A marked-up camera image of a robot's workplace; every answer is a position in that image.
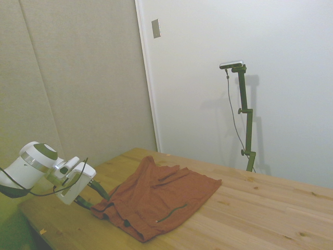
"orange shorts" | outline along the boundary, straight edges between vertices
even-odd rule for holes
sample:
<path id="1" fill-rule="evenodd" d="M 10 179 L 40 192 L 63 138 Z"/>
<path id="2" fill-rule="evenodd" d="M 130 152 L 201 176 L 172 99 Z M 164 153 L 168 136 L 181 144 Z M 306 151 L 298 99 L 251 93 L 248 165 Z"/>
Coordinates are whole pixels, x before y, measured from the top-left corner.
<path id="1" fill-rule="evenodd" d="M 134 174 L 114 188 L 110 200 L 91 208 L 141 242 L 181 225 L 221 186 L 214 180 L 179 166 L 156 166 L 145 157 Z"/>

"wood grain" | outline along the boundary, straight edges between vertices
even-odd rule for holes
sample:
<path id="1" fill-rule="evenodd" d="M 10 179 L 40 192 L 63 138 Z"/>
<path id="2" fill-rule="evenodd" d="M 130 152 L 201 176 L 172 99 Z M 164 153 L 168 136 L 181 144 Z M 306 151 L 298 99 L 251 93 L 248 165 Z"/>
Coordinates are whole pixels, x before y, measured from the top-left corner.
<path id="1" fill-rule="evenodd" d="M 333 190 L 135 148 L 96 167 L 107 192 L 134 173 L 145 156 L 159 166 L 180 165 L 214 179 L 221 187 L 175 230 L 141 243 L 107 220 L 99 220 L 56 196 L 20 205 L 32 227 L 53 249 L 333 249 Z M 86 187 L 91 203 L 100 196 Z"/>

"light switch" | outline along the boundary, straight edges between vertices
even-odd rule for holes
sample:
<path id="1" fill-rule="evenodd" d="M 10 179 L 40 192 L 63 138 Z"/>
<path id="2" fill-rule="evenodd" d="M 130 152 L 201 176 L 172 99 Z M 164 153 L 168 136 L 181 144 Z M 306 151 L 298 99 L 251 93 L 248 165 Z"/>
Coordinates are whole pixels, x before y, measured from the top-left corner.
<path id="1" fill-rule="evenodd" d="M 154 38 L 159 38 L 161 36 L 160 21 L 158 19 L 152 21 L 151 26 Z"/>

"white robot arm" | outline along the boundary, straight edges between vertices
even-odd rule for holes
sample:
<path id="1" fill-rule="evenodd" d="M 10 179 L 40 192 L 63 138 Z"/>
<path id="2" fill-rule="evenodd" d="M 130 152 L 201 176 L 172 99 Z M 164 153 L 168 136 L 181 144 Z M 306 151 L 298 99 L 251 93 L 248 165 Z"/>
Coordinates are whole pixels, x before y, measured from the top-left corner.
<path id="1" fill-rule="evenodd" d="M 45 176 L 55 187 L 54 192 L 65 204 L 71 204 L 86 185 L 108 198 L 104 189 L 93 180 L 96 175 L 86 162 L 74 157 L 65 161 L 44 143 L 31 142 L 20 151 L 20 156 L 6 170 L 0 171 L 0 192 L 17 198 L 27 195 L 35 183 Z"/>

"wooden table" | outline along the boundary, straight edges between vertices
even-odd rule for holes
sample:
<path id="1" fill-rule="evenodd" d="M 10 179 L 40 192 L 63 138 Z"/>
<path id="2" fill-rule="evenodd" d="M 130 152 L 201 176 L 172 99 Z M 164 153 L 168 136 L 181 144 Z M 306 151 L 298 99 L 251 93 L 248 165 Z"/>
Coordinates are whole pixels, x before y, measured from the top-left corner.
<path id="1" fill-rule="evenodd" d="M 135 148 L 96 167 L 107 192 L 131 175 L 142 158 L 222 179 L 221 187 L 175 230 L 141 243 L 107 220 L 56 196 L 20 205 L 31 226 L 53 249 L 333 249 L 333 190 L 263 174 Z M 81 196 L 101 198 L 86 187 Z"/>

